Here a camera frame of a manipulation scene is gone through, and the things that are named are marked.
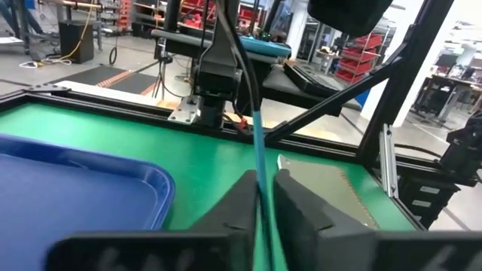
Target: floor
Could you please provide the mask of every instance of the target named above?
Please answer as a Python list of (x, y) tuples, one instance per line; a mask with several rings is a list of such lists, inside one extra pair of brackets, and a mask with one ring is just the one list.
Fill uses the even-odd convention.
[[(34, 12), (34, 15), (41, 22), (41, 26), (46, 31), (56, 32), (54, 8), (44, 8), (43, 14), (46, 16), (44, 20), (40, 19), (40, 13)], [(8, 29), (8, 25), (0, 17), (0, 31)], [(68, 75), (79, 73), (98, 65), (108, 64), (108, 55), (115, 45), (115, 38), (103, 38), (103, 51), (96, 51), (94, 60), (80, 65), (46, 65), (38, 69), (25, 69), (19, 67), (20, 63), (27, 62), (30, 58), (23, 54), (20, 47), (0, 47), (0, 95), (18, 90), (21, 84), (40, 84), (48, 81), (54, 81)], [(38, 45), (43, 50), (51, 50), (48, 44)], [(145, 75), (156, 76), (158, 67), (154, 64), (153, 59), (154, 42), (141, 38), (130, 36), (119, 37), (118, 39), (118, 58), (114, 67), (126, 70), (139, 70), (145, 67), (140, 73)], [(167, 88), (180, 95), (189, 94), (190, 87), (185, 82), (175, 78), (176, 75), (183, 75), (186, 72), (189, 59), (183, 56), (175, 56), (175, 61), (169, 64), (166, 70), (166, 86)], [(179, 98), (166, 93), (166, 100), (176, 102)], [(262, 114), (264, 119), (282, 122), (290, 120), (304, 109), (294, 106), (285, 105), (279, 102), (264, 100), (262, 104)], [(461, 121), (464, 114), (458, 112), (453, 113), (459, 115)], [(464, 121), (456, 121), (449, 128), (455, 129), (463, 125)], [(368, 121), (359, 116), (359, 112), (344, 108), (340, 117), (325, 116), (316, 120), (309, 125), (310, 129), (321, 130), (335, 134), (339, 141), (358, 145), (362, 139), (362, 135), (366, 130)], [(413, 145), (426, 148), (442, 155), (447, 149), (445, 136), (449, 132), (447, 128), (440, 128), (433, 123), (422, 123), (415, 115), (409, 115), (402, 127), (394, 129), (394, 137), (396, 144)], [(397, 153), (406, 154), (426, 159), (434, 159), (431, 155), (410, 151), (403, 148), (397, 148)], [(482, 203), (482, 184), (478, 184), (475, 188), (461, 187), (462, 191), (458, 192), (449, 202), (448, 207), (441, 213), (439, 219), (432, 225), (431, 230), (482, 230), (482, 218), (477, 214), (477, 208)]]

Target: person's leg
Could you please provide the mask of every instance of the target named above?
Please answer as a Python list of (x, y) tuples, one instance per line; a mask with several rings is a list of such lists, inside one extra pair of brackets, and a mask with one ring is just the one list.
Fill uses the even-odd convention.
[(44, 34), (44, 30), (42, 30), (42, 28), (40, 27), (40, 24), (38, 24), (37, 20), (35, 19), (35, 17), (33, 17), (30, 11), (27, 8), (25, 8), (24, 11), (27, 16), (27, 21), (29, 22), (29, 25), (33, 28), (33, 31), (35, 31), (35, 33), (37, 34)]
[(12, 17), (10, 5), (5, 0), (0, 0), (0, 14), (5, 18), (12, 30), (15, 31), (14, 18)]

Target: yellow cable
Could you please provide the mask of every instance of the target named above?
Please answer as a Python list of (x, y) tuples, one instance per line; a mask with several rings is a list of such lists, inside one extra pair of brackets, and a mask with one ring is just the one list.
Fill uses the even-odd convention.
[(90, 8), (89, 8), (89, 14), (87, 15), (87, 20), (85, 21), (85, 25), (84, 25), (84, 30), (82, 30), (82, 35), (81, 35), (81, 39), (78, 41), (77, 45), (75, 46), (74, 50), (66, 55), (66, 56), (62, 56), (59, 58), (59, 60), (62, 60), (62, 59), (68, 59), (69, 57), (73, 56), (75, 52), (77, 52), (78, 48), (81, 46), (81, 42), (82, 40), (84, 39), (84, 35), (85, 35), (85, 32), (87, 31), (87, 27), (89, 26), (89, 22), (90, 22), (90, 15), (92, 14), (92, 10), (93, 10), (93, 2), (95, 0), (91, 0), (90, 1)]
[(159, 27), (159, 19), (157, 18), (157, 9), (159, 8), (160, 0), (157, 0), (156, 8), (154, 9), (154, 20), (156, 21), (156, 29)]

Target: metal bracket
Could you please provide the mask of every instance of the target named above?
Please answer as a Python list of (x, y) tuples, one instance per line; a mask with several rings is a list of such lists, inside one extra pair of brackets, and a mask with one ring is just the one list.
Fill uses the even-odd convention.
[(178, 107), (171, 113), (167, 120), (191, 125), (200, 116), (200, 101), (198, 97), (184, 97)]
[(398, 198), (398, 175), (391, 128), (390, 125), (383, 124), (380, 132), (380, 168), (383, 189), (389, 197)]
[(68, 87), (57, 86), (55, 84), (45, 83), (45, 84), (38, 84), (31, 87), (25, 87), (22, 90), (30, 93), (52, 93), (52, 92), (59, 92), (59, 91), (70, 91), (72, 89)]

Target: black box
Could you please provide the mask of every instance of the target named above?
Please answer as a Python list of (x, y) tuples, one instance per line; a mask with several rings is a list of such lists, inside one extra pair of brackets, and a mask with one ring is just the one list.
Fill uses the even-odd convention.
[(69, 57), (73, 63), (81, 64), (93, 59), (93, 26), (88, 23), (84, 37), (85, 21), (60, 21), (60, 51), (62, 56), (68, 56), (82, 40), (79, 48)]
[(458, 191), (455, 184), (442, 181), (408, 177), (398, 181), (398, 198), (427, 229)]

